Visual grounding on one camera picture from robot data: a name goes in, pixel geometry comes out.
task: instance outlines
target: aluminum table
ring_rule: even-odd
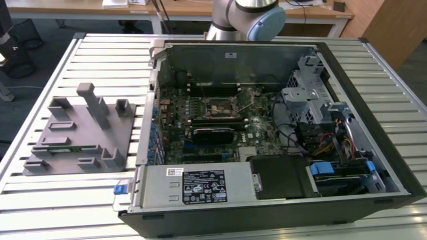
[[[73,39],[0,163],[0,239],[139,240],[113,212],[113,185],[131,178],[139,139],[154,38],[198,40],[200,35],[86,34]],[[278,37],[274,41],[325,42],[361,94],[417,180],[427,186],[427,108],[368,43],[357,39]],[[78,83],[90,82],[105,103],[126,98],[137,105],[123,172],[22,176],[50,112],[51,97],[77,97]],[[122,207],[129,196],[118,195]],[[380,211],[354,223],[318,225],[177,239],[330,240],[425,239],[427,199]]]

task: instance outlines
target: motherboard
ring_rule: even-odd
[[[272,92],[258,85],[160,90],[164,163],[244,162],[282,154],[269,115]]]

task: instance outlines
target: green circuit board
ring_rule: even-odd
[[[202,120],[209,116],[228,116],[229,97],[190,97],[184,89],[161,89],[161,122],[162,122],[162,144],[165,151],[164,163],[185,164],[185,156],[217,156],[221,155],[221,162],[238,162],[238,148],[254,147],[260,155],[282,154],[282,147],[276,133],[272,118],[268,114],[272,104],[272,93],[256,93],[252,97],[246,89],[254,86],[245,86],[237,98],[232,101],[234,109],[240,110],[237,115],[244,119],[242,130],[233,132],[233,141],[222,145],[196,145],[192,142],[192,131],[197,129],[196,124],[188,120]],[[209,121],[202,127],[220,128],[230,123]]]

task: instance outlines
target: wooden desk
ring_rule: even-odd
[[[151,2],[147,5],[129,4],[127,8],[102,9],[102,0],[5,0],[13,18],[33,19],[95,19],[150,20],[154,34],[161,34],[160,20]],[[162,0],[170,20],[210,21],[212,3],[192,0]],[[312,6],[286,10],[286,23],[332,25],[328,37],[338,37],[353,14]]]
[[[210,21],[212,3],[202,0],[162,0],[164,8],[170,20],[174,21]],[[345,12],[328,10],[318,6],[305,7],[304,10],[285,10],[286,20],[289,24],[328,24],[332,25],[328,37],[338,38],[345,27],[346,21],[353,18],[353,13],[346,9]]]

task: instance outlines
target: red wire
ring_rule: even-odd
[[[321,147],[322,139],[324,139],[324,138],[325,138],[325,136],[328,136],[328,135],[333,135],[333,133],[332,133],[332,132],[329,132],[329,133],[322,134],[322,136],[320,137],[320,144],[318,144],[318,147]]]

